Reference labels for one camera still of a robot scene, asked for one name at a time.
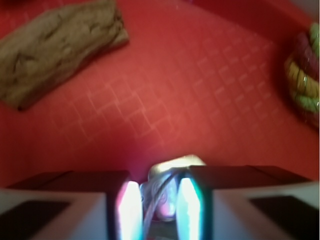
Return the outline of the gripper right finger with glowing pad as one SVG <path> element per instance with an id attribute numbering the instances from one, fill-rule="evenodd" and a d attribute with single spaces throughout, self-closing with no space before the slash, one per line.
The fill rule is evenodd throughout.
<path id="1" fill-rule="evenodd" d="M 317 240 L 320 186 L 276 166 L 191 166 L 176 229 L 180 240 Z"/>

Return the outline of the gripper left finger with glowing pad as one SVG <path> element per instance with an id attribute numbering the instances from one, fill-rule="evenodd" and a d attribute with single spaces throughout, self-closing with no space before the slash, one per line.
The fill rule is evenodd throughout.
<path id="1" fill-rule="evenodd" d="M 143 208 L 129 172 L 44 172 L 0 191 L 3 240 L 141 240 Z"/>

